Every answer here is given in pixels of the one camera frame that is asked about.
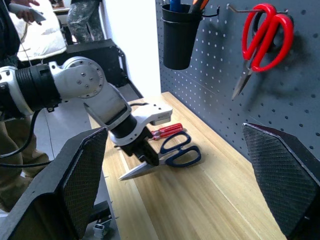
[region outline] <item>person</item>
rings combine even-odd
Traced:
[[[30,4],[39,5],[35,0],[0,0],[0,68],[20,65],[17,58],[20,40],[7,11],[10,2],[28,7]],[[17,17],[26,22],[34,21],[34,16],[29,11],[20,11]],[[0,155],[15,151],[24,145],[29,135],[30,124],[29,118],[0,121]],[[11,157],[0,158],[0,163],[21,165],[48,162],[48,156],[37,151],[36,147],[37,138],[33,135],[31,143],[24,151]],[[44,167],[24,168],[25,177],[21,176],[21,168],[0,167],[0,209],[10,212],[32,179]]]
[[[99,18],[100,2],[101,0],[71,0],[67,24],[78,43],[105,39]]]

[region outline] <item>blue-handled scissors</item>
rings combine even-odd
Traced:
[[[170,147],[170,148],[165,148],[165,145],[167,142],[169,142],[171,139],[175,138],[176,136],[179,135],[183,135],[186,136],[186,141],[179,143],[176,146]],[[201,160],[201,153],[200,150],[197,146],[192,145],[190,147],[187,147],[185,149],[182,149],[182,147],[184,147],[185,145],[189,144],[191,142],[191,137],[185,132],[185,131],[180,131],[177,132],[173,135],[171,135],[170,137],[168,137],[162,144],[161,149],[160,149],[160,153],[158,154],[159,157],[159,166],[160,165],[168,165],[174,168],[185,168],[188,166],[191,166],[197,162],[199,162]],[[167,155],[176,152],[176,154],[171,155],[169,157],[166,157]],[[185,162],[185,163],[176,163],[175,160],[179,157],[181,157],[182,155],[185,155],[191,151],[195,151],[197,153],[197,156],[195,159],[189,161],[189,162]],[[146,174],[150,169],[157,167],[157,166],[153,166],[150,165],[146,162],[141,163],[140,165],[134,167],[133,169],[131,169],[129,172],[126,172],[125,174],[123,174],[121,177],[119,177],[120,180],[127,180],[127,179],[132,179],[138,176],[142,176],[144,174]]]

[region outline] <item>robotic arm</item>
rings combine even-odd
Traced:
[[[106,80],[101,67],[85,57],[72,57],[23,69],[0,68],[0,121],[25,118],[43,108],[53,112],[62,102],[81,98],[87,112],[111,132],[111,140],[129,156],[158,165],[158,154],[149,145],[146,125],[171,120],[172,108],[148,104],[132,113],[121,93]]]

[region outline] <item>floor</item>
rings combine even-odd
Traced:
[[[139,98],[130,84],[120,87],[119,90],[128,102]],[[47,153],[49,159],[53,160],[68,139],[90,129],[88,114],[81,99],[75,98],[62,103],[52,113],[43,109],[35,122],[34,133],[37,136],[37,149]],[[110,198],[104,178],[101,176],[96,203],[104,200],[110,201]],[[6,214],[0,210],[0,224],[1,218],[5,216]],[[111,223],[111,227],[113,230],[106,235],[105,239],[119,240],[120,236],[115,221]],[[93,231],[89,226],[84,239],[97,239],[92,235]]]

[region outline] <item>blue pen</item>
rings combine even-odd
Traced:
[[[170,11],[181,13],[181,0],[170,0]]]

